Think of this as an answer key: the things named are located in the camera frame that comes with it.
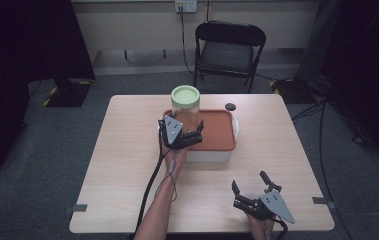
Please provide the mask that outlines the clear glass jar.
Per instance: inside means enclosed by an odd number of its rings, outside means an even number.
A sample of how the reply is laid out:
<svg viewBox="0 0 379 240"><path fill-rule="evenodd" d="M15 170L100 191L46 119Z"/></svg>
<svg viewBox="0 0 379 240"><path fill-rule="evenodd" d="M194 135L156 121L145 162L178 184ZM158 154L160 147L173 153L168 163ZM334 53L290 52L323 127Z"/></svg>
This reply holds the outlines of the clear glass jar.
<svg viewBox="0 0 379 240"><path fill-rule="evenodd" d="M183 124L184 133L193 132L198 127L199 103L179 103L172 102L173 117Z"/></svg>

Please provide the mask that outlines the green jar lid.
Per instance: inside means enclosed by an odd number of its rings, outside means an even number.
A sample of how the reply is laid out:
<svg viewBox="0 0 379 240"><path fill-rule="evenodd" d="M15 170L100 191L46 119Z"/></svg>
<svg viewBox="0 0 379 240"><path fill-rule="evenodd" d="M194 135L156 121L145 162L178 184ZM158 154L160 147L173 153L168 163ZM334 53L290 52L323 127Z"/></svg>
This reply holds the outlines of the green jar lid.
<svg viewBox="0 0 379 240"><path fill-rule="evenodd" d="M190 85L181 85L171 92L172 106L180 109L197 107L200 103L200 92Z"/></svg>

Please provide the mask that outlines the white wall socket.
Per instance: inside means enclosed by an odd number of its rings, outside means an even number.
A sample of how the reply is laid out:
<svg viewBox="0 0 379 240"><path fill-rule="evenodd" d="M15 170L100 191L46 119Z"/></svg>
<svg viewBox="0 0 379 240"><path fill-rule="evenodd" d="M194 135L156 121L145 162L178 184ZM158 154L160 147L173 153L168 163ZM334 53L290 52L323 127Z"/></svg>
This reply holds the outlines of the white wall socket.
<svg viewBox="0 0 379 240"><path fill-rule="evenodd" d="M177 13L196 13L198 8L197 0L175 0L175 11Z"/></svg>

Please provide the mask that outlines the person's left hand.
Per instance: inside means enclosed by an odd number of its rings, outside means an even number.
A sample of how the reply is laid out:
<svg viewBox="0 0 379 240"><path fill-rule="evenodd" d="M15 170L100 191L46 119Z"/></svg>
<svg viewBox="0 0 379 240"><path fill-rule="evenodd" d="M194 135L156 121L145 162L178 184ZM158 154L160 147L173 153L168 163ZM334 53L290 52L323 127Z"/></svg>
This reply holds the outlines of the person's left hand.
<svg viewBox="0 0 379 240"><path fill-rule="evenodd" d="M177 181L179 175L186 163L188 150L186 148L180 150L172 150L165 156L166 175L171 175L174 181Z"/></svg>

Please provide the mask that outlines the black stand base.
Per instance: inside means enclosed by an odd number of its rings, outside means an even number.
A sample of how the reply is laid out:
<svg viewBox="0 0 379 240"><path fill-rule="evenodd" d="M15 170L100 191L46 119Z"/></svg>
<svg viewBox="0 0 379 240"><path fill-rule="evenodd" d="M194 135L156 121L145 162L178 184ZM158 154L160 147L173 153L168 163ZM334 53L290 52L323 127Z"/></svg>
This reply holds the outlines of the black stand base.
<svg viewBox="0 0 379 240"><path fill-rule="evenodd" d="M274 94L280 95L285 104L312 104L316 100L309 85L302 80L270 80L269 85Z"/></svg>
<svg viewBox="0 0 379 240"><path fill-rule="evenodd" d="M91 81L67 81L65 86L55 86L44 100L43 107L81 107L86 99Z"/></svg>

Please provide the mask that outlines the person's right hand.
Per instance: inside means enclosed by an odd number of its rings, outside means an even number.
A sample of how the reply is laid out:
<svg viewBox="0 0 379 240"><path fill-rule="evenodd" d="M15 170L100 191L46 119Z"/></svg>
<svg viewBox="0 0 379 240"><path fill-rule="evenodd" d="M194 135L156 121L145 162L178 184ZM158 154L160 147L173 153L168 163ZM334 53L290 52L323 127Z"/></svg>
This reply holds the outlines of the person's right hand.
<svg viewBox="0 0 379 240"><path fill-rule="evenodd" d="M259 220L247 214L251 235L254 240L271 240L271 234L274 228L272 220Z"/></svg>

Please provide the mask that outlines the black folding chair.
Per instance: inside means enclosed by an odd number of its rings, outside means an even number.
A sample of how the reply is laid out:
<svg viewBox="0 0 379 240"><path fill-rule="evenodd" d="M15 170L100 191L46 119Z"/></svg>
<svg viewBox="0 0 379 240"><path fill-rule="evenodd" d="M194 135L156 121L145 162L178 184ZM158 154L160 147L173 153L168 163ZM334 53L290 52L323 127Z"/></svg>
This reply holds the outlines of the black folding chair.
<svg viewBox="0 0 379 240"><path fill-rule="evenodd" d="M195 30L193 86L204 74L244 78L251 92L266 34L255 25L206 21Z"/></svg>

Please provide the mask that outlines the orange storage box lid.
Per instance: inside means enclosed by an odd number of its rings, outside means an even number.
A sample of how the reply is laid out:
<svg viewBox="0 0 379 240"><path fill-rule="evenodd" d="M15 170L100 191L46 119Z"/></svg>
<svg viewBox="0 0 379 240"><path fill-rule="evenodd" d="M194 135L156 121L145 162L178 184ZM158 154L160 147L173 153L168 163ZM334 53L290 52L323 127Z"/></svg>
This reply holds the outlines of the orange storage box lid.
<svg viewBox="0 0 379 240"><path fill-rule="evenodd" d="M163 144L173 150L231 151L236 146L233 116L227 110L168 110L158 126Z"/></svg>

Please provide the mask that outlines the grey tape strip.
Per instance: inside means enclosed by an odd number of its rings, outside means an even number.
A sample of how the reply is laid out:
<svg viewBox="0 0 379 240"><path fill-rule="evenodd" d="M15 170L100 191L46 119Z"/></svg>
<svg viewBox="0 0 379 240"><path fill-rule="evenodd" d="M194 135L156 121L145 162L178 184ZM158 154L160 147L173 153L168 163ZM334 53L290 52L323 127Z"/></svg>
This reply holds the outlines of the grey tape strip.
<svg viewBox="0 0 379 240"><path fill-rule="evenodd" d="M312 197L314 204L326 205L329 209L335 209L337 206L333 201L329 201L324 197Z"/></svg>
<svg viewBox="0 0 379 240"><path fill-rule="evenodd" d="M87 204L75 204L73 206L67 206L64 209L64 214L72 214L73 212L85 212L87 210Z"/></svg>

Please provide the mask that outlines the white plastic storage box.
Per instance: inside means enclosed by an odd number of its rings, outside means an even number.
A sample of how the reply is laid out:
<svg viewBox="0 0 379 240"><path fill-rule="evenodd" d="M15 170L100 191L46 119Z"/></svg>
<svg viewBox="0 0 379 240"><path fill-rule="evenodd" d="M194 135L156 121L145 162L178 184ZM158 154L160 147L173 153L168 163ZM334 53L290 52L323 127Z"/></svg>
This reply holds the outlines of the white plastic storage box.
<svg viewBox="0 0 379 240"><path fill-rule="evenodd" d="M204 120L203 140L192 146L187 154L191 163L223 163L230 159L237 145L238 120L226 110L201 111Z"/></svg>

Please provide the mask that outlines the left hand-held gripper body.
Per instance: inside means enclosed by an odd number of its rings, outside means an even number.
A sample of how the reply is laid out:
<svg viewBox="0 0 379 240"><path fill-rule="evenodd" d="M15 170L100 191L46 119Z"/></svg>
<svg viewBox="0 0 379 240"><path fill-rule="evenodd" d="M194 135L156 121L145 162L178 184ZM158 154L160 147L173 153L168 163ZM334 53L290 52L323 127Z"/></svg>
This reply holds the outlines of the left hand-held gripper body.
<svg viewBox="0 0 379 240"><path fill-rule="evenodd" d="M184 133L183 124L171 116L164 116L166 130L160 131L163 143L166 147L173 150L180 150L192 145L201 143L203 140L202 132L196 130Z"/></svg>

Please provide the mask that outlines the black curtain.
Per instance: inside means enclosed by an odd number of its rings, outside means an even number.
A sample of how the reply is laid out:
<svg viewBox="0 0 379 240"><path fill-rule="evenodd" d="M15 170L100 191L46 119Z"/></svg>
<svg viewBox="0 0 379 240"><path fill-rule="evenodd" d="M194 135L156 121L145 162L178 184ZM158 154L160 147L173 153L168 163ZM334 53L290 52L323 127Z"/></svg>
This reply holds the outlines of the black curtain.
<svg viewBox="0 0 379 240"><path fill-rule="evenodd" d="M379 147L379 0L342 0L322 72Z"/></svg>
<svg viewBox="0 0 379 240"><path fill-rule="evenodd" d="M71 0L0 0L0 167L21 130L30 82L93 77Z"/></svg>

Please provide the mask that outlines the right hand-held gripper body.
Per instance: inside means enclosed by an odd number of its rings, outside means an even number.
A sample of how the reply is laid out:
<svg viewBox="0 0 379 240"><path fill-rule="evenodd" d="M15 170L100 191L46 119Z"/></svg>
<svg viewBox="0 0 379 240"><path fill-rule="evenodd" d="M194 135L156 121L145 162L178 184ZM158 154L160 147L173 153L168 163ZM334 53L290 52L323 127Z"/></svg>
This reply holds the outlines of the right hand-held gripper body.
<svg viewBox="0 0 379 240"><path fill-rule="evenodd" d="M295 223L293 215L278 191L264 193L257 199L249 199L245 196L242 198L242 201L235 201L234 199L233 206L256 219L267 220L272 219L274 216L278 216L291 224Z"/></svg>

